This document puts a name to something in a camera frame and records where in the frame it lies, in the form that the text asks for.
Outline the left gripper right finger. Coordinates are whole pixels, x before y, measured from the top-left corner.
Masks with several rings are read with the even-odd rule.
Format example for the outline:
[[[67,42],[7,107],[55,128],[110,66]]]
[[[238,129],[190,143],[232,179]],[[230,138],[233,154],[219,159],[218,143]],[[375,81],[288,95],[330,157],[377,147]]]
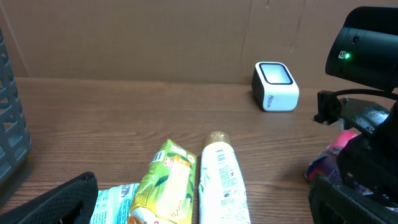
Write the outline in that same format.
[[[308,201],[317,224],[397,224],[396,212],[323,174],[311,181]]]

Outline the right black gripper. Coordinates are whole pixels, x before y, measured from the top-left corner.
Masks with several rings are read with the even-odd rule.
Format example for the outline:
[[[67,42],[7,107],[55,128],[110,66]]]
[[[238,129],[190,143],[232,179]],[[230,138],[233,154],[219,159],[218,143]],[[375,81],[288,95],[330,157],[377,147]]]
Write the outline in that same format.
[[[372,200],[381,205],[397,205],[397,103],[391,110],[367,100],[346,95],[390,98],[381,90],[340,90],[317,93],[318,113],[313,120],[331,125],[341,121],[344,130],[355,128],[362,134],[348,141],[337,158],[344,185],[369,189]]]

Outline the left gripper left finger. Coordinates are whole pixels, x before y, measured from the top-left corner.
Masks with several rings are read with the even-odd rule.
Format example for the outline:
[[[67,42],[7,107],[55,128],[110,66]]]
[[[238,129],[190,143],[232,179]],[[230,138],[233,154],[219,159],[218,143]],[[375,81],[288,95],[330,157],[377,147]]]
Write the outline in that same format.
[[[1,224],[89,224],[97,198],[97,179],[84,172],[3,213]]]

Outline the teal wet wipes pack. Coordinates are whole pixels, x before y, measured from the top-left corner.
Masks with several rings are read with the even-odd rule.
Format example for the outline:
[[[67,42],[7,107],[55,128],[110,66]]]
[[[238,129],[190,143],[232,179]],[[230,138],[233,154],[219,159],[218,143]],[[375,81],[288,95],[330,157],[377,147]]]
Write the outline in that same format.
[[[129,209],[139,183],[98,191],[90,224],[127,224]]]

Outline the green yellow snack pouch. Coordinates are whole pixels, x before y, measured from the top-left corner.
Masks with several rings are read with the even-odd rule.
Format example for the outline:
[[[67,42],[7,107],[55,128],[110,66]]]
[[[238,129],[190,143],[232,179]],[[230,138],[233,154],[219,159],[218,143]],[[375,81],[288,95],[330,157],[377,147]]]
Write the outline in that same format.
[[[196,155],[166,140],[136,190],[127,222],[191,224],[196,167]]]

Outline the white tube gold cap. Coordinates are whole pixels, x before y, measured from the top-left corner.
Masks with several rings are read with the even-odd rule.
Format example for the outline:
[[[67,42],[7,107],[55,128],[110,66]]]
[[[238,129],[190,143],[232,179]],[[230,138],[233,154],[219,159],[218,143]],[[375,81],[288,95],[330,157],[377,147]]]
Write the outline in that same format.
[[[200,224],[251,224],[244,179],[224,132],[203,140],[198,194]]]

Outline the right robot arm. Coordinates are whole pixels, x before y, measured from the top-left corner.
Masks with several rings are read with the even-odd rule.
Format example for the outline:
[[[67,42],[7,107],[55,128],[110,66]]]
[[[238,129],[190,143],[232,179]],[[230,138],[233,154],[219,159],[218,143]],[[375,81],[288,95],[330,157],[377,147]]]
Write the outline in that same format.
[[[343,120],[350,139],[336,159],[344,185],[363,186],[369,198],[397,206],[397,105],[391,109],[351,95],[397,100],[397,8],[361,6],[346,17],[325,65],[326,74],[364,85],[363,89],[319,91],[314,120],[324,125]]]

